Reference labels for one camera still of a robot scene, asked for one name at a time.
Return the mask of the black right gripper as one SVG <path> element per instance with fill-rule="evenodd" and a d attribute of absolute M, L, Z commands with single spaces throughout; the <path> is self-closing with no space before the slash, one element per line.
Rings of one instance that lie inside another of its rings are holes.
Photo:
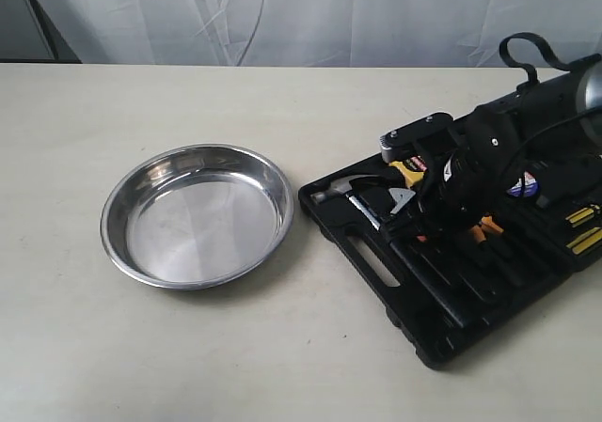
<path fill-rule="evenodd" d="M 484 107 L 469 114 L 463 144 L 436 168 L 436 185 L 419 199 L 421 232 L 477 225 L 522 176 L 521 144 L 511 115 Z"/>

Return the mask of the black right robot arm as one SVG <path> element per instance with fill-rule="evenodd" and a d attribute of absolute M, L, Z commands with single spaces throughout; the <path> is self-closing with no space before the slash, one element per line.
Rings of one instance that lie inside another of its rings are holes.
<path fill-rule="evenodd" d="M 601 152 L 601 65 L 526 85 L 464 117 L 458 148 L 420 192 L 424 236 L 468 230 L 522 177 L 526 164 Z"/>

